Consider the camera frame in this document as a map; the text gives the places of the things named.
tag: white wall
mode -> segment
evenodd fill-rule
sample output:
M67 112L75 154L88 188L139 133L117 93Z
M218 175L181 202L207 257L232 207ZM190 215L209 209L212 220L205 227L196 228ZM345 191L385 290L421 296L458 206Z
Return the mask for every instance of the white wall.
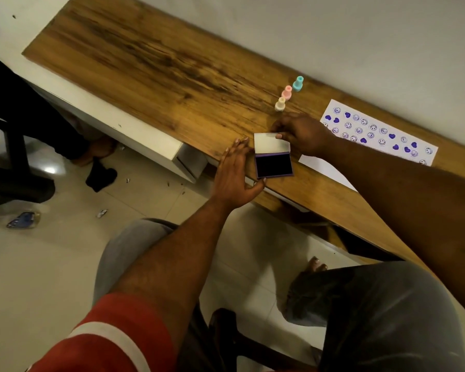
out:
M143 1L465 144L465 0Z

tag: person's left hand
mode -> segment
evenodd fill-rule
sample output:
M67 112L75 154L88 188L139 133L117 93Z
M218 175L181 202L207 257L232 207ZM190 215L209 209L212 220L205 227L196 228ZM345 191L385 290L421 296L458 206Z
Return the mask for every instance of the person's left hand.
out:
M246 155L251 150L252 148L248 147L248 138L242 141L236 139L233 145L224 151L217 167L210 200L227 212L247 204L265 188L266 179L258 181L251 188L244 182Z

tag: purple ink pad case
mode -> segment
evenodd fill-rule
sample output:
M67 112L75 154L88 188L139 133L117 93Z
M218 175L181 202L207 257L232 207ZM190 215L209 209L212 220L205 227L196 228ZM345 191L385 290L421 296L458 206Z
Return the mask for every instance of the purple ink pad case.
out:
M254 144L258 179L293 175L289 142L276 139L276 133L255 133Z

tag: red sleeve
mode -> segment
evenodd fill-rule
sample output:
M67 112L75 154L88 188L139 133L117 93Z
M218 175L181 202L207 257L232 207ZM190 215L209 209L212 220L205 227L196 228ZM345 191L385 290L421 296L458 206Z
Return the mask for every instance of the red sleeve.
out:
M128 294L102 297L76 327L103 322L124 332L143 353L152 372L174 370L176 354L164 323L152 306ZM31 372L136 371L130 358L116 344L99 335L80 334L53 346Z

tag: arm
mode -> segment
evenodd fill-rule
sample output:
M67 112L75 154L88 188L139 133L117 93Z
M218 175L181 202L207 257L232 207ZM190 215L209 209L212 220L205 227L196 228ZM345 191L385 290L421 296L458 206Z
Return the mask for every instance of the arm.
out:
M465 179L338 138L306 115L272 129L337 168L465 307Z
M149 301L161 316L176 350L186 334L205 284L217 240L229 213L253 200L265 187L244 183L248 138L224 152L211 198L176 231L160 240L124 273L112 292Z

